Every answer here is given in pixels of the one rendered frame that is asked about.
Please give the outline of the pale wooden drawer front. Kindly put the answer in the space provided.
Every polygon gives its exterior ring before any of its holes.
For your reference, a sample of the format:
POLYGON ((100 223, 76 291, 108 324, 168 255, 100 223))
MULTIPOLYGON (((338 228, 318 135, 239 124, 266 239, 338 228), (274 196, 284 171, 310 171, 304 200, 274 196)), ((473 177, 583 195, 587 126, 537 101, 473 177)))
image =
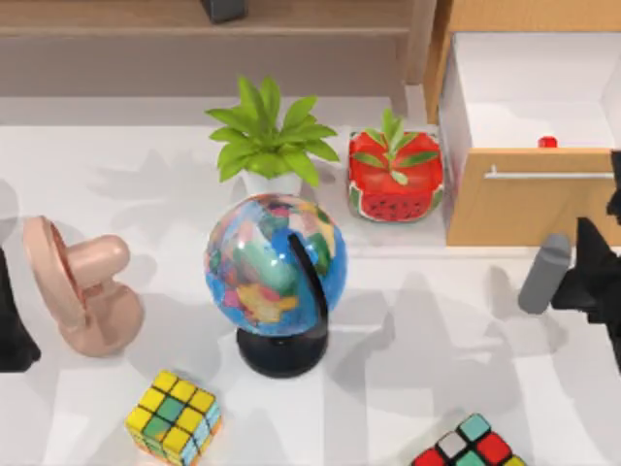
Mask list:
POLYGON ((610 149, 471 149, 453 191, 450 246, 538 246, 552 233, 575 239, 589 217, 621 247, 621 225, 606 214, 613 180, 485 180, 492 165, 516 172, 613 172, 610 149))

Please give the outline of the white drawer inside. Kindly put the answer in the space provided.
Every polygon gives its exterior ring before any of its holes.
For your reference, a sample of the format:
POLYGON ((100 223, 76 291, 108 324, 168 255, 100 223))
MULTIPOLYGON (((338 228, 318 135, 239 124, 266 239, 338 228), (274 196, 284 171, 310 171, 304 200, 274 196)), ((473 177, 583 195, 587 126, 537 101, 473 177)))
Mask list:
POLYGON ((621 150, 621 32, 459 33, 439 103, 453 191, 471 149, 621 150))

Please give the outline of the red puzzle cube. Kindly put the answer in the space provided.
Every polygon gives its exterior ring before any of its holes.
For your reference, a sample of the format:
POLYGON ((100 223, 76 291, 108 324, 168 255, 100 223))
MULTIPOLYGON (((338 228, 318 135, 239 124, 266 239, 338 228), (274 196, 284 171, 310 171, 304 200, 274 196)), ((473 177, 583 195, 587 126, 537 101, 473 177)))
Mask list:
POLYGON ((480 413, 470 414, 409 466, 529 466, 480 413))

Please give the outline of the wooden cupboard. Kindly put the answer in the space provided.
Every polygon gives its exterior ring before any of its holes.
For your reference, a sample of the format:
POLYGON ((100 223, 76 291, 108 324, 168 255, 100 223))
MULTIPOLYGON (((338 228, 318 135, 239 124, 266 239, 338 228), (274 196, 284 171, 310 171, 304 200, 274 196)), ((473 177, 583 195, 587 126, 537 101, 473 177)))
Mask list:
POLYGON ((422 82, 432 124, 457 32, 621 32, 621 0, 437 0, 422 82))

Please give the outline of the watermelon pot with plant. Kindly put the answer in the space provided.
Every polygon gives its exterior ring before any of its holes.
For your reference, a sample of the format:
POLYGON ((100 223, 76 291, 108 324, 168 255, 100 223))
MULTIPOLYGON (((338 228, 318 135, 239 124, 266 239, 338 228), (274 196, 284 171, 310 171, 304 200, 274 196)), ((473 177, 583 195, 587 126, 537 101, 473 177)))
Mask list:
POLYGON ((407 131, 388 108, 379 129, 349 139, 348 201, 358 216, 376 222, 415 222, 443 198, 443 165, 436 135, 407 131))

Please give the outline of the world globe on black stand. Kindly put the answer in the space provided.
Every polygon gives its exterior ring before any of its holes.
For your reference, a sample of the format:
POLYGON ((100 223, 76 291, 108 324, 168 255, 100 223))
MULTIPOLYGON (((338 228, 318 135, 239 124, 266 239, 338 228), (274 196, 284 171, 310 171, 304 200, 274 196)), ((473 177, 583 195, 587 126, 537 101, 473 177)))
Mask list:
POLYGON ((204 264, 251 369, 284 379, 320 361, 348 266, 342 232, 323 209, 294 195, 250 196, 217 222, 204 264))

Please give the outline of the green plant in white pot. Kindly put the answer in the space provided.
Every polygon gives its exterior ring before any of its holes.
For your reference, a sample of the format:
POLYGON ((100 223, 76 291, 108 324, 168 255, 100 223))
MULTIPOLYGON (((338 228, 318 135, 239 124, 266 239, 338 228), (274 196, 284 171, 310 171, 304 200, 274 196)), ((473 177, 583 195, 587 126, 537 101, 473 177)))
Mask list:
POLYGON ((220 123, 210 134, 211 140, 222 145, 216 160, 218 180, 225 183, 248 173, 271 182, 291 175, 319 186, 319 172, 311 159, 338 162, 340 158, 327 142, 337 135, 336 130, 312 113, 318 97, 297 98, 282 114, 281 90, 272 77, 256 85, 239 75, 237 87, 237 105, 205 110, 220 123))

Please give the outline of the black box on shelf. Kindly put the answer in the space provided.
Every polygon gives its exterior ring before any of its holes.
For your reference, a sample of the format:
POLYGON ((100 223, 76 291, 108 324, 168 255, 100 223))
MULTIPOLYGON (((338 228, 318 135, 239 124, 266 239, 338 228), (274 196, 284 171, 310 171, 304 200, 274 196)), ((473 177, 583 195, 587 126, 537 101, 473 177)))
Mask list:
POLYGON ((210 22, 220 24, 240 19, 247 14, 246 0, 199 0, 210 22))

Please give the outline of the wooden open shelf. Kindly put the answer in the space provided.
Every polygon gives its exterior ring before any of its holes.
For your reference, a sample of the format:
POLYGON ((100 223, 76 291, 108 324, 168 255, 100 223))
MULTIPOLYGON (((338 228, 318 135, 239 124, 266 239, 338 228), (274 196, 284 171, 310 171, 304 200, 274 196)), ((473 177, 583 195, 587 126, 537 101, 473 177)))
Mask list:
POLYGON ((388 97, 422 80, 437 0, 246 0, 213 24, 199 0, 0 0, 2 97, 388 97))

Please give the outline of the yellow puzzle cube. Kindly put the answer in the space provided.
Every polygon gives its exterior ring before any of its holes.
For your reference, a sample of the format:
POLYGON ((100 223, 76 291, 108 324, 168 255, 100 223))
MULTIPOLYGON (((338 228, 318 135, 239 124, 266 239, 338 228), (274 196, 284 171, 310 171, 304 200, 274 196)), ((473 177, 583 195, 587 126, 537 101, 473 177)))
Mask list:
POLYGON ((137 447, 170 466, 197 466, 222 425, 215 396, 162 370, 128 414, 137 447))

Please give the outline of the pink desk fan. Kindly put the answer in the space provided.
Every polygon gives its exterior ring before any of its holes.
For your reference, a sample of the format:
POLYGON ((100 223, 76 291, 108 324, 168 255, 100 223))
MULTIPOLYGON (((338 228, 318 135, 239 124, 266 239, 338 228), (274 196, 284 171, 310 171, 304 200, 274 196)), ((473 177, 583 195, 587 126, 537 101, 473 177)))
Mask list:
POLYGON ((52 221, 33 216, 23 223, 22 238, 42 298, 69 347, 106 357, 134 341, 144 309, 137 293, 114 279, 131 258, 120 237, 68 246, 52 221))

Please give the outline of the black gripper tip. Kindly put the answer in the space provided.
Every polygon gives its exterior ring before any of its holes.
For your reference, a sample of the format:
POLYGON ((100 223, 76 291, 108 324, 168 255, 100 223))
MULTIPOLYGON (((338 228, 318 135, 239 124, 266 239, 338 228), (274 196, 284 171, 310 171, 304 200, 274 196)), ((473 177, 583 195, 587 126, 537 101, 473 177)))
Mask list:
POLYGON ((4 250, 0 247, 0 373, 23 373, 41 351, 18 313, 4 250))

